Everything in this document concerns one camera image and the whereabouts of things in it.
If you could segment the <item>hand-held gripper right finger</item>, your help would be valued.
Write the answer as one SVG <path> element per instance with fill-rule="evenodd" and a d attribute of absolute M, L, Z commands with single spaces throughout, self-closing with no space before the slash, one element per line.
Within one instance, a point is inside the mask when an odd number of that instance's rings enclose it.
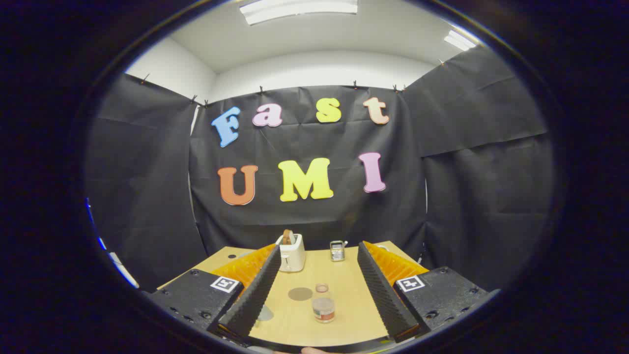
<path fill-rule="evenodd" d="M 357 262 L 386 328 L 396 343 L 454 324 L 498 291 L 486 291 L 449 267 L 427 270 L 370 242 Z"/>

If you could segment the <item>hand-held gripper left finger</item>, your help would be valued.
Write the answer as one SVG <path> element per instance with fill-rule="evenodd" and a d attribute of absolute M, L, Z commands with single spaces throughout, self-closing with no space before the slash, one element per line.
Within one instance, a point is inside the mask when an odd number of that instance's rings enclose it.
<path fill-rule="evenodd" d="M 147 298 L 198 331 L 243 341 L 260 316 L 280 266 L 280 247 L 270 244 L 211 272 L 193 268 Z"/>

